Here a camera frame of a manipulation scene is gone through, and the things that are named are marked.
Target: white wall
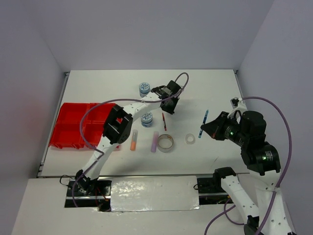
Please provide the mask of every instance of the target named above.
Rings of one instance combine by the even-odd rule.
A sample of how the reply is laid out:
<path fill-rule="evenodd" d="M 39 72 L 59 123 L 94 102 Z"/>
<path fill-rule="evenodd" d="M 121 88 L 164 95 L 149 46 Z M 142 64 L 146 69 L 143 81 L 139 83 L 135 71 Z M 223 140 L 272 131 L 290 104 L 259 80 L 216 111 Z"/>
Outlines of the white wall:
<path fill-rule="evenodd" d="M 237 69 L 273 0 L 23 0 L 63 70 Z"/>
<path fill-rule="evenodd" d="M 282 189 L 299 235 L 312 234 L 313 228 L 312 65 L 313 1 L 275 0 L 239 69 L 239 81 L 245 96 L 272 100 L 289 121 L 293 156 Z M 268 139 L 284 165 L 288 141 L 281 118 L 266 103 L 249 104 L 265 115 Z"/>
<path fill-rule="evenodd" d="M 0 2 L 0 228 L 11 234 L 35 177 L 64 75 L 18 0 Z"/>

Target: tape roll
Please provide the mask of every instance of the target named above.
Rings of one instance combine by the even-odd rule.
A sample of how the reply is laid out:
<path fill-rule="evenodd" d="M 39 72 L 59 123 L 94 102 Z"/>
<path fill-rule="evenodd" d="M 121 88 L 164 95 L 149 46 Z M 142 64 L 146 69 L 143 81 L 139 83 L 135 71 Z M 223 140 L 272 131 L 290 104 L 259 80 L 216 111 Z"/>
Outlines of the tape roll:
<path fill-rule="evenodd" d="M 169 147 L 165 147 L 165 146 L 162 146 L 162 144 L 160 144 L 160 141 L 162 139 L 168 139 L 170 142 L 171 142 L 171 145 Z M 169 151 L 171 151 L 173 149 L 173 146 L 174 146 L 174 139 L 173 137 L 171 137 L 170 135 L 167 135 L 167 134 L 163 134 L 163 135 L 160 135 L 157 139 L 157 148 L 163 152 L 163 153 L 167 153 Z"/>
<path fill-rule="evenodd" d="M 187 144 L 193 144 L 193 143 L 196 142 L 196 138 L 195 138 L 195 136 L 194 136 L 193 134 L 187 134 L 185 140 L 186 140 L 186 143 L 187 143 Z"/>

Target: red storage bin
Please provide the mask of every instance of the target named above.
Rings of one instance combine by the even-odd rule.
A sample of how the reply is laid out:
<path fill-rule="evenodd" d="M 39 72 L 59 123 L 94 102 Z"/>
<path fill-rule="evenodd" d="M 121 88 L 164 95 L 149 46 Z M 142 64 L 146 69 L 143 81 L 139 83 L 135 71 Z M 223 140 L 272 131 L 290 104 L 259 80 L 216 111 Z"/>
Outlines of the red storage bin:
<path fill-rule="evenodd" d="M 90 104 L 90 109 L 94 106 L 96 106 L 99 103 L 91 103 Z M 92 122 L 92 123 L 102 123 L 104 124 L 104 122 L 106 121 L 112 107 L 114 106 L 114 103 L 109 103 L 109 104 L 104 104 L 101 105 L 97 108 L 95 108 L 94 110 L 92 110 L 88 116 L 87 116 L 87 122 Z"/>
<path fill-rule="evenodd" d="M 64 103 L 60 108 L 57 123 L 79 123 L 88 110 L 88 103 Z"/>
<path fill-rule="evenodd" d="M 60 108 L 49 146 L 57 148 L 83 148 L 87 146 L 80 136 L 79 124 L 84 114 L 98 103 L 64 103 Z M 87 141 L 97 146 L 103 132 L 103 125 L 114 106 L 104 104 L 92 110 L 83 123 Z"/>
<path fill-rule="evenodd" d="M 56 123 L 50 145 L 57 148 L 82 148 L 84 142 L 79 133 L 79 123 Z"/>
<path fill-rule="evenodd" d="M 87 123 L 84 135 L 86 140 L 93 146 L 97 146 L 103 133 L 103 123 Z"/>

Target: wire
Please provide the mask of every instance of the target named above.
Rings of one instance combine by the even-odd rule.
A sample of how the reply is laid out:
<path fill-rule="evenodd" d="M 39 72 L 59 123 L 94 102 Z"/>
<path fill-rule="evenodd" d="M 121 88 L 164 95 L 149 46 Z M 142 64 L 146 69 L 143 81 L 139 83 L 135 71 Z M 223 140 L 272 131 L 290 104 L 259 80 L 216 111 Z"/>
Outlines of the wire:
<path fill-rule="evenodd" d="M 199 188 L 199 186 L 198 186 L 198 188 L 196 188 L 196 186 L 198 186 L 198 184 L 194 185 L 194 190 L 201 190 L 201 189 L 210 188 L 209 185 L 206 185 L 206 186 L 203 186 L 203 187 L 200 187 L 200 188 Z"/>
<path fill-rule="evenodd" d="M 242 119 L 243 115 L 241 114 L 241 111 L 240 110 L 236 110 L 235 113 L 234 113 L 234 119 L 237 119 L 236 116 L 237 116 L 237 113 L 239 113 L 239 116 L 240 116 L 240 120 Z"/>
<path fill-rule="evenodd" d="M 185 89 L 185 87 L 187 86 L 188 84 L 188 81 L 189 81 L 189 74 L 186 73 L 186 72 L 182 72 L 180 75 L 178 75 L 178 77 L 176 78 L 175 81 L 177 81 L 182 75 L 186 75 L 187 76 L 187 80 L 185 82 L 185 84 L 183 85 L 183 87 L 181 88 L 181 90 L 179 90 L 176 94 L 173 94 L 171 95 L 170 97 L 167 97 L 165 99 L 162 99 L 162 100 L 145 100 L 145 103 L 161 103 L 161 102 L 165 102 L 173 97 L 177 97 L 179 96 Z M 85 175 L 87 174 L 95 165 L 96 163 L 99 161 L 100 158 L 102 158 L 102 156 L 104 155 L 104 152 L 97 149 L 95 146 L 93 146 L 91 143 L 88 142 L 88 140 L 85 138 L 84 136 L 84 133 L 83 133 L 83 123 L 84 123 L 84 120 L 85 118 L 87 117 L 87 115 L 94 109 L 104 105 L 104 104 L 107 104 L 107 103 L 112 103 L 112 102 L 118 102 L 118 101 L 133 101 L 133 102 L 142 102 L 142 100 L 140 99 L 112 99 L 112 100 L 108 100 L 108 101 L 105 101 L 105 102 L 102 102 L 100 104 L 97 104 L 96 106 L 93 106 L 91 109 L 89 109 L 85 114 L 84 116 L 82 117 L 81 121 L 80 121 L 80 124 L 79 124 L 79 132 L 80 132 L 80 135 L 82 137 L 82 139 L 84 140 L 84 142 L 86 143 L 86 145 L 88 147 L 90 147 L 91 149 L 93 149 L 94 151 L 100 153 L 100 156 L 97 157 L 97 159 L 75 180 L 74 184 L 73 184 L 73 188 L 72 188 L 72 198 L 73 198 L 73 203 L 75 205 L 75 207 L 78 207 L 78 205 L 76 204 L 75 202 L 75 197 L 74 197 L 74 187 L 75 185 L 77 184 L 77 182 Z"/>
<path fill-rule="evenodd" d="M 99 193 L 101 194 L 101 196 L 103 196 L 104 200 L 105 200 L 106 202 L 108 202 L 108 201 L 109 201 L 108 198 L 106 198 L 105 195 L 102 194 L 102 192 L 100 191 L 100 189 L 97 188 L 97 190 L 99 191 Z"/>
<path fill-rule="evenodd" d="M 225 202 L 225 204 L 224 204 L 224 212 L 226 211 L 226 205 L 227 205 L 227 203 L 228 203 L 229 201 L 230 201 L 230 198 L 229 198 L 229 199 Z M 226 216 L 226 218 L 227 218 L 231 223 L 233 223 L 233 224 L 235 224 L 235 225 L 245 225 L 244 223 L 237 223 L 237 222 L 231 220 L 231 219 L 229 218 L 229 216 L 228 216 L 227 213 L 225 213 L 225 216 Z"/>
<path fill-rule="evenodd" d="M 291 162 L 291 153 L 292 153 L 292 139 L 291 139 L 291 131 L 290 131 L 290 128 L 289 128 L 289 125 L 288 125 L 288 122 L 283 114 L 283 112 L 278 108 L 278 106 L 276 104 L 274 104 L 272 101 L 268 100 L 268 99 L 265 99 L 265 98 L 262 98 L 262 97 L 258 97 L 258 96 L 247 96 L 247 97 L 244 97 L 243 100 L 246 100 L 246 99 L 258 99 L 258 100 L 263 100 L 269 104 L 271 104 L 277 111 L 278 113 L 280 114 L 280 116 L 282 117 L 283 121 L 284 121 L 284 124 L 286 126 L 286 129 L 287 129 L 287 134 L 288 134 L 288 144 L 289 144 L 289 150 L 288 150 L 288 157 L 287 157 L 287 162 L 286 162 L 286 165 L 284 167 L 284 170 L 282 171 L 282 174 L 280 175 L 278 181 L 277 181 L 277 184 L 276 184 L 276 188 L 279 188 L 280 187 L 280 184 L 282 183 L 285 175 L 286 175 L 286 172 L 289 168 L 289 165 L 290 165 L 290 162 Z M 264 228 L 264 225 L 266 224 L 266 221 L 269 217 L 269 214 L 270 214 L 270 211 L 272 210 L 272 207 L 273 207 L 273 204 L 274 204 L 274 201 L 275 201 L 275 197 L 276 197 L 276 192 L 274 191 L 273 194 L 272 194 L 272 197 L 271 197 L 271 200 L 269 202 L 269 205 L 268 205 L 268 209 L 265 213 L 265 216 L 264 216 L 264 219 L 262 221 L 262 223 L 260 224 L 258 230 L 256 231 L 255 235 L 259 235 L 260 232 L 262 231 L 262 229 Z M 222 214 L 224 213 L 227 213 L 228 211 L 230 211 L 231 209 L 235 208 L 235 205 L 232 206 L 231 208 L 229 208 L 228 210 L 225 210 L 223 213 L 219 214 L 218 217 L 220 217 Z M 214 222 L 214 220 L 217 219 L 216 217 L 214 219 L 212 219 L 210 221 L 210 223 L 208 224 L 208 226 L 206 227 L 205 231 L 207 231 L 207 229 L 210 227 L 210 225 Z"/>
<path fill-rule="evenodd" d="M 96 192 L 95 192 L 94 194 L 95 194 L 95 196 L 96 196 L 96 205 L 97 205 L 97 207 L 99 207 L 99 204 L 98 204 L 98 202 L 97 202 L 97 190 L 96 190 Z"/>
<path fill-rule="evenodd" d="M 70 185 L 65 185 L 65 184 L 62 183 L 62 178 L 65 177 L 65 176 L 68 177 L 68 178 L 71 178 L 72 180 L 75 180 L 75 178 L 72 178 L 72 177 L 70 177 L 70 176 L 68 176 L 68 175 L 62 175 L 62 176 L 60 177 L 60 184 L 61 184 L 61 185 L 64 185 L 64 186 L 67 186 L 67 187 L 69 187 L 70 189 L 72 189 L 72 186 L 70 186 Z"/>
<path fill-rule="evenodd" d="M 231 211 L 231 210 L 234 209 L 235 207 L 236 207 L 236 206 L 233 205 L 231 208 L 229 208 L 229 209 L 225 210 L 224 212 L 222 212 L 222 213 L 218 214 L 217 216 L 215 216 L 215 217 L 210 221 L 210 223 L 206 226 L 205 231 L 204 231 L 204 235 L 207 234 L 207 231 L 208 231 L 209 227 L 213 224 L 213 222 L 214 222 L 215 220 L 217 220 L 218 218 L 220 218 L 223 214 L 226 214 L 227 212 Z"/>

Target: purple marker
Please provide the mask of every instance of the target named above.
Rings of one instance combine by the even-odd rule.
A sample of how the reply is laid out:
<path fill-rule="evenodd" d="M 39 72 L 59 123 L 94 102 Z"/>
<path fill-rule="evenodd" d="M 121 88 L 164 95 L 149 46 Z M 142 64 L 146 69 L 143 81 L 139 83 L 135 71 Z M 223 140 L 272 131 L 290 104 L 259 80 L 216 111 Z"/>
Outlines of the purple marker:
<path fill-rule="evenodd" d="M 155 153 L 157 151 L 157 139 L 158 139 L 158 131 L 153 133 L 153 140 L 151 145 L 151 152 Z"/>

